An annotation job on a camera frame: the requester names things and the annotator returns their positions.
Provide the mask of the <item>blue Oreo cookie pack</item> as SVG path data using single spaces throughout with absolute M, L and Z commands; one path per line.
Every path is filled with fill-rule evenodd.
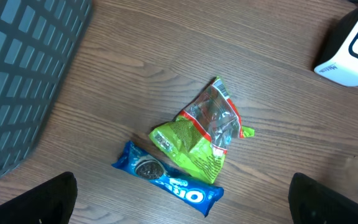
M 169 166 L 132 141 L 126 142 L 121 156 L 112 166 L 167 191 L 204 216 L 208 216 L 214 203 L 224 195 L 222 187 L 206 184 Z

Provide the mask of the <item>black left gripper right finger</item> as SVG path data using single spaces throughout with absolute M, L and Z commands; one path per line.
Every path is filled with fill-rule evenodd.
M 297 172 L 288 202 L 294 224 L 358 224 L 358 203 Z

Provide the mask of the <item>green snack packet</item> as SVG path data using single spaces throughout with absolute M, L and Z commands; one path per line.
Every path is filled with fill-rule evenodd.
M 207 184 L 217 179 L 233 139 L 253 137 L 222 78 L 216 77 L 173 121 L 161 124 L 150 140 L 177 166 Z

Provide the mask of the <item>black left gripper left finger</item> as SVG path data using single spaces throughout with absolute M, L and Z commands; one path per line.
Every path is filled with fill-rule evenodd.
M 0 205 L 0 223 L 68 223 L 78 195 L 72 172 L 64 172 Z

